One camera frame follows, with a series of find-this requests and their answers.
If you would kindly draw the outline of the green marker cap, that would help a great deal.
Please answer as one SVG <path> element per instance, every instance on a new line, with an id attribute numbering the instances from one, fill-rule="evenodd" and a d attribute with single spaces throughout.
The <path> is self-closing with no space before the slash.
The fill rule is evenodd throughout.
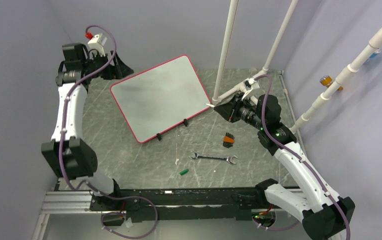
<path id="1" fill-rule="evenodd" d="M 179 172 L 179 175 L 183 176 L 183 175 L 187 174 L 188 172 L 189 172 L 189 169 L 184 169 L 181 172 Z"/>

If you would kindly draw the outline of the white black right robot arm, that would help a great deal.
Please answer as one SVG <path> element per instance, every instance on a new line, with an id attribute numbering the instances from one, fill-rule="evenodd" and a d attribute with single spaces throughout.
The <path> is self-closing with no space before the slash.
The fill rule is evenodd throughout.
<path id="1" fill-rule="evenodd" d="M 287 169 L 304 194 L 300 197 L 274 179 L 264 180 L 255 187 L 254 200 L 259 207 L 274 205 L 285 210 L 312 240 L 338 240 L 342 233 L 347 240 L 351 238 L 354 201 L 340 196 L 320 176 L 296 136 L 282 123 L 282 108 L 275 96 L 263 94 L 252 105 L 235 94 L 213 109 L 229 123 L 242 120 L 257 129 L 260 144 Z"/>

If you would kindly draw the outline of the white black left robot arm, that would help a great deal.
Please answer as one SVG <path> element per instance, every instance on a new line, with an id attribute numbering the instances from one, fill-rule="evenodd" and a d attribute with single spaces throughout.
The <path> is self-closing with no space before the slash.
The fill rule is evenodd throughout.
<path id="1" fill-rule="evenodd" d="M 41 144 L 41 153 L 55 176 L 63 178 L 71 190 L 87 185 L 96 196 L 103 196 L 108 209 L 116 210 L 123 196 L 117 182 L 98 171 L 97 154 L 83 139 L 83 112 L 93 79 L 121 79 L 134 71 L 116 49 L 106 53 L 77 42 L 63 45 L 62 53 L 64 59 L 55 78 L 57 120 L 50 141 Z"/>

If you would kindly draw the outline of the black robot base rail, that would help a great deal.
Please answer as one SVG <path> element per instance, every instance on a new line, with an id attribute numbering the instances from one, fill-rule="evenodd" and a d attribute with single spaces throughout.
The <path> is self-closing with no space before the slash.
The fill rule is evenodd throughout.
<path id="1" fill-rule="evenodd" d="M 118 200 L 91 196 L 92 212 L 122 213 L 109 215 L 110 226 L 131 218 L 134 223 L 158 219 L 252 221 L 270 227 L 276 220 L 277 207 L 261 199 L 255 187 L 120 189 L 112 194 Z"/>

